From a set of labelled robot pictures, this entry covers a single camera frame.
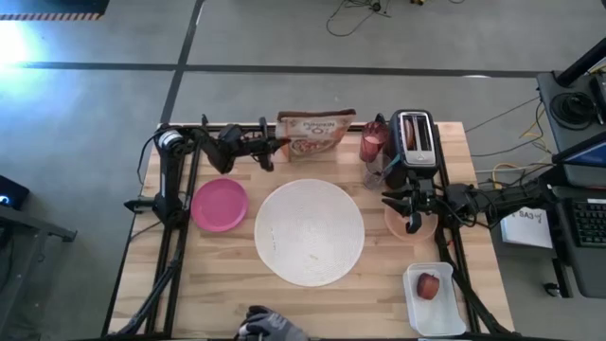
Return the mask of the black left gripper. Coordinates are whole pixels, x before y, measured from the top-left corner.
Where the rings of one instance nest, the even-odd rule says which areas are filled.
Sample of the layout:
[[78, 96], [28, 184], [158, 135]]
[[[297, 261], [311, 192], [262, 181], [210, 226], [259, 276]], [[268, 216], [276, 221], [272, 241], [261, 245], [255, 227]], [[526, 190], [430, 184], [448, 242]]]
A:
[[259, 136], [255, 136], [255, 133], [243, 134], [236, 155], [237, 157], [251, 156], [263, 170], [271, 172], [274, 170], [274, 164], [271, 161], [271, 155], [273, 154], [272, 139], [274, 140], [274, 147], [288, 145], [291, 140], [284, 136], [272, 136], [271, 139], [265, 117], [258, 120], [258, 125], [260, 128]]

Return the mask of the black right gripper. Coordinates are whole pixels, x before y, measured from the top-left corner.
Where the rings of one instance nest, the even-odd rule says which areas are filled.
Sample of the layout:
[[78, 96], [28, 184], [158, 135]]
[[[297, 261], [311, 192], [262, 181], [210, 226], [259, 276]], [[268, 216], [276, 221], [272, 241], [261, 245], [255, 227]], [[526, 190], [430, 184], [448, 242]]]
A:
[[382, 199], [385, 205], [401, 216], [408, 216], [406, 232], [416, 234], [422, 226], [421, 214], [429, 216], [435, 210], [437, 194], [433, 179], [410, 178], [408, 185], [384, 191], [382, 196], [387, 197]]

